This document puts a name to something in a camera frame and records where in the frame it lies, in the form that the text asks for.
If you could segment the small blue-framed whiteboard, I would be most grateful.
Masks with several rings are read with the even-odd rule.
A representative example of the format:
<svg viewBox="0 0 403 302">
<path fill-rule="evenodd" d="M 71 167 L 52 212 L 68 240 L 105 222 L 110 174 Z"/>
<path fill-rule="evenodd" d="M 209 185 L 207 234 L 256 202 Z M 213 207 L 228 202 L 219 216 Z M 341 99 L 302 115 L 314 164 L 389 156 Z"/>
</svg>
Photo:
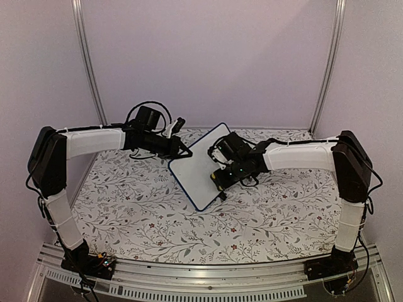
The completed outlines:
<svg viewBox="0 0 403 302">
<path fill-rule="evenodd" d="M 170 173 L 197 211 L 206 210 L 220 194 L 210 179 L 210 174 L 219 165 L 208 156 L 207 151 L 217 139 L 229 133 L 229 127 L 220 123 L 190 145 L 191 157 L 168 163 Z"/>
</svg>

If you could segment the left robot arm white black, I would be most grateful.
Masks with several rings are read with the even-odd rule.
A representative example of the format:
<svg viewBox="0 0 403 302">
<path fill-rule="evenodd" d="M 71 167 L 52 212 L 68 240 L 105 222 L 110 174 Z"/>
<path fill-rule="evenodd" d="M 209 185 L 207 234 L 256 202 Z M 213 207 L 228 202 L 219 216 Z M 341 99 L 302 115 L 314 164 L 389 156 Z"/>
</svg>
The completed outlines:
<svg viewBox="0 0 403 302">
<path fill-rule="evenodd" d="M 38 132 L 27 163 L 25 185 L 37 194 L 43 217 L 56 233 L 66 260 L 80 273 L 89 272 L 94 261 L 72 214 L 70 163 L 100 152 L 136 149 L 167 160 L 193 155 L 176 134 L 164 136 L 127 123 L 59 130 L 44 126 Z"/>
</svg>

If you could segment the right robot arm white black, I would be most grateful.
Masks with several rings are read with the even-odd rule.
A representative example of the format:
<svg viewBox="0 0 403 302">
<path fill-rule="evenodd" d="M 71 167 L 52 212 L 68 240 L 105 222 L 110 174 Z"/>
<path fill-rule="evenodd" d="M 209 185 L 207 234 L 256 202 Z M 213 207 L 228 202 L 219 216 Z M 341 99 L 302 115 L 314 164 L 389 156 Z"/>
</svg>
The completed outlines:
<svg viewBox="0 0 403 302">
<path fill-rule="evenodd" d="M 218 165 L 211 180 L 234 210 L 228 232 L 246 231 L 218 258 L 240 262 L 291 260 L 328 254 L 326 269 L 339 274 L 349 266 L 365 216 L 373 211 L 369 156 L 350 131 L 323 140 L 252 143 L 237 133 L 209 149 Z"/>
</svg>

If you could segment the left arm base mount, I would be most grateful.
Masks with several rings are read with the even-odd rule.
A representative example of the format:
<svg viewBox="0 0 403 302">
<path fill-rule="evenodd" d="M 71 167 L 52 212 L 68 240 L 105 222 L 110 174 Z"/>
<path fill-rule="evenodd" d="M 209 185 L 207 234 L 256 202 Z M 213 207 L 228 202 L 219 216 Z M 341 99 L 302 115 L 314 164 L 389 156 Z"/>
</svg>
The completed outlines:
<svg viewBox="0 0 403 302">
<path fill-rule="evenodd" d="M 61 268 L 85 276 L 111 280 L 115 271 L 116 257 L 105 252 L 91 255 L 87 252 L 65 253 Z"/>
</svg>

